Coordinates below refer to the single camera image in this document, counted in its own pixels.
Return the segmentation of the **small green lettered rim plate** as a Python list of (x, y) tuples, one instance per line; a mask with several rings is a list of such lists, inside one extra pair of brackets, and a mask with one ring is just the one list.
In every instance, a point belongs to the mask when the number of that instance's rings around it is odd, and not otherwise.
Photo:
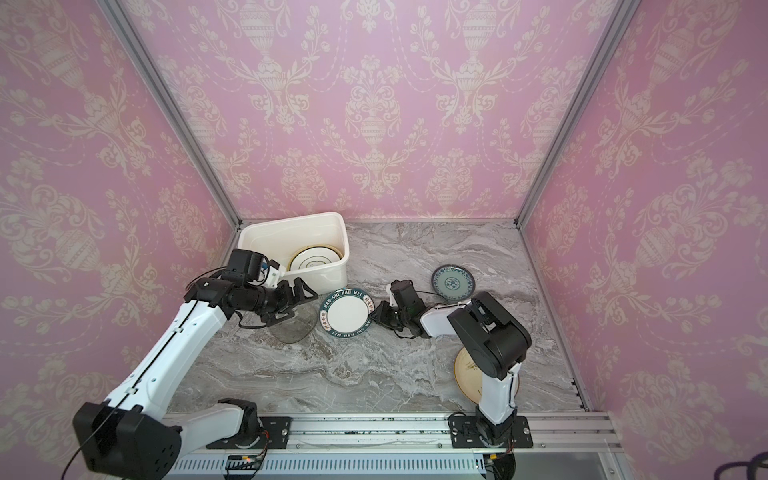
[(352, 338), (365, 332), (375, 305), (371, 296), (359, 288), (344, 288), (327, 295), (319, 309), (322, 328), (336, 338)]

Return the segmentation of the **beige plate brown rim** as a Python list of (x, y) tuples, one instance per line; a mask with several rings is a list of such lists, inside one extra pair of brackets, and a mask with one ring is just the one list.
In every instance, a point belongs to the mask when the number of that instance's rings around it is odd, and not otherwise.
[(462, 394), (474, 404), (482, 397), (482, 372), (463, 347), (454, 361), (454, 377)]

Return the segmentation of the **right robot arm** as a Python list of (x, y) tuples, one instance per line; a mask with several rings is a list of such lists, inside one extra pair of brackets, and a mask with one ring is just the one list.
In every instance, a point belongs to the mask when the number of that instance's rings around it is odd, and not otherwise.
[(517, 417), (519, 372), (532, 346), (532, 337), (491, 293), (481, 291), (468, 300), (428, 306), (410, 280), (388, 286), (389, 299), (369, 313), (371, 322), (398, 337), (456, 336), (482, 373), (476, 428), (490, 446), (512, 443)]

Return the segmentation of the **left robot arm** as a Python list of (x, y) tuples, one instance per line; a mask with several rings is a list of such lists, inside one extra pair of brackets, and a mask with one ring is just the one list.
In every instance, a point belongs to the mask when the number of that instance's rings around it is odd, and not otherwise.
[(300, 278), (282, 280), (273, 289), (210, 277), (197, 280), (138, 366), (102, 402), (86, 402), (76, 412), (77, 456), (92, 472), (162, 479), (178, 459), (212, 443), (251, 447), (267, 440), (253, 402), (225, 398), (168, 420), (170, 401), (203, 348), (231, 318), (251, 312), (269, 327), (317, 297)]

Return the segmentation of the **white plastic bin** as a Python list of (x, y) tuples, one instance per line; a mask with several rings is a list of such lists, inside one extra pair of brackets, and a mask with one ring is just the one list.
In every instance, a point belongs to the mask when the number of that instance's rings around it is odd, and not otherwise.
[(339, 213), (253, 224), (242, 230), (237, 247), (278, 262), (283, 279), (293, 282), (300, 277), (319, 294), (348, 285), (349, 238)]

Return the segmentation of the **clear glass plate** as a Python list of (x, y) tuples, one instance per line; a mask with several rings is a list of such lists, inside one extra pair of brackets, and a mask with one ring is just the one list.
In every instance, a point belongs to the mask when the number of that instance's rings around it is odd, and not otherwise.
[(318, 322), (319, 304), (309, 302), (294, 308), (293, 316), (268, 328), (280, 342), (295, 344), (306, 338)]

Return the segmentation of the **small blue patterned plate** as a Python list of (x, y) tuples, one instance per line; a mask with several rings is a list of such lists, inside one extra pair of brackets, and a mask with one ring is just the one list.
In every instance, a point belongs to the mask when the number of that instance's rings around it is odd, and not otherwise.
[(469, 270), (452, 264), (439, 266), (431, 276), (431, 285), (436, 294), (449, 302), (470, 298), (476, 282)]

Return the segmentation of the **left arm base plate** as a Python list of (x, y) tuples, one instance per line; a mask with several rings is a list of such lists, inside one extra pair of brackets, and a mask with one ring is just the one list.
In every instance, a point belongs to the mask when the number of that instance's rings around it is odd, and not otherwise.
[(239, 441), (239, 449), (284, 450), (290, 436), (292, 418), (287, 416), (261, 417), (261, 427), (252, 439)]

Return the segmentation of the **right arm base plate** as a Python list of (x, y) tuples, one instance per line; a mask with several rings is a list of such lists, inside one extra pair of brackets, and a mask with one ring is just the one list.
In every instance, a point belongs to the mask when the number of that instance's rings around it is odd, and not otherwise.
[(455, 449), (530, 449), (534, 446), (528, 419), (520, 415), (495, 425), (483, 416), (452, 414), (447, 418), (447, 425)]

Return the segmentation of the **aluminium mounting rail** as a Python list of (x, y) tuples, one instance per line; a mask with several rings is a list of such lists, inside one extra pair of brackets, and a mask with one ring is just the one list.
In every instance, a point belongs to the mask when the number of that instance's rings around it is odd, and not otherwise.
[(527, 413), (530, 449), (455, 449), (458, 413), (288, 414), (284, 450), (226, 441), (178, 459), (162, 479), (629, 479), (604, 413)]

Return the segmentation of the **left corner aluminium post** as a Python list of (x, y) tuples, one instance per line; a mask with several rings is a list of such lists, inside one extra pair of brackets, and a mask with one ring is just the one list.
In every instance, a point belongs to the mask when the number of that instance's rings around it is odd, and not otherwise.
[(155, 103), (160, 108), (180, 145), (187, 153), (225, 218), (235, 230), (238, 230), (242, 225), (241, 216), (226, 192), (223, 183), (218, 178), (215, 169), (206, 157), (202, 144), (197, 140), (191, 125), (185, 119), (180, 105), (164, 80), (157, 62), (153, 59), (151, 52), (129, 18), (127, 9), (123, 7), (120, 1), (115, 0), (97, 0), (96, 4), (101, 9), (117, 39), (130, 57), (139, 76), (144, 81)]

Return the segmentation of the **corner aluminium post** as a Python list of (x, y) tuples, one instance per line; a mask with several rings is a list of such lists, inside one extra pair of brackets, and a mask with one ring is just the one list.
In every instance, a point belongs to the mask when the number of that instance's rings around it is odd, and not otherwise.
[(185, 119), (180, 105), (164, 80), (157, 62), (153, 59), (151, 52), (129, 18), (127, 9), (123, 7), (120, 1), (115, 0), (97, 0), (96, 4), (101, 9), (117, 39), (130, 57), (139, 76), (144, 81), (155, 103), (160, 108), (180, 145), (187, 153), (225, 218), (235, 230), (238, 230), (242, 225), (241, 216), (226, 192), (223, 183), (218, 178), (215, 169), (206, 157), (202, 144), (197, 140), (191, 125)]
[(640, 4), (640, 0), (621, 0), (616, 2), (606, 29), (586, 65), (582, 79), (575, 90), (568, 108), (565, 110), (564, 117), (555, 132), (552, 143), (544, 156), (539, 170), (533, 178), (531, 188), (521, 206), (520, 213), (516, 217), (516, 226), (519, 231), (523, 231), (529, 223), (558, 159), (564, 152), (570, 137), (578, 126)]

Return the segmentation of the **right corner aluminium post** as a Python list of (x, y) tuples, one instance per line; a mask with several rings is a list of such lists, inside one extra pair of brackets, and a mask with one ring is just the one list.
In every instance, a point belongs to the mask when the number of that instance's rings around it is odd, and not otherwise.
[(531, 188), (521, 206), (520, 213), (516, 217), (516, 226), (519, 231), (523, 231), (529, 223), (558, 159), (564, 152), (570, 137), (578, 126), (640, 4), (640, 0), (621, 0), (616, 2), (606, 29), (586, 65), (582, 79), (575, 90), (568, 108), (565, 110), (564, 117), (555, 132), (552, 143), (544, 156), (539, 170), (533, 178)]

